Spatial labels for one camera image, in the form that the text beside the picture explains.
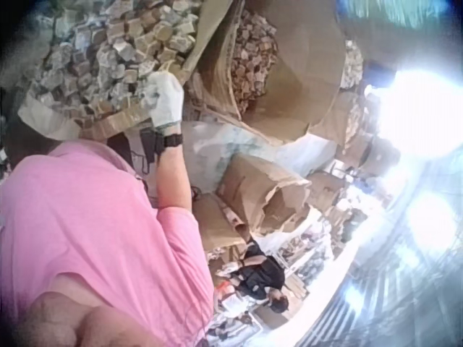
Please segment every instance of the worker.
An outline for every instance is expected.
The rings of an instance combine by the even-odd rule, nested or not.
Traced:
[[[237,226],[240,235],[246,226]],[[225,264],[217,275],[228,278],[236,291],[243,296],[261,301],[268,300],[275,313],[288,310],[289,302],[281,290],[284,286],[284,269],[273,256],[266,256],[258,243],[249,236],[242,260]]]
[[[207,333],[213,283],[191,213],[183,89],[168,72],[148,86],[142,107],[164,136],[158,209],[97,142],[43,146],[1,186],[1,304],[19,346],[195,346]]]

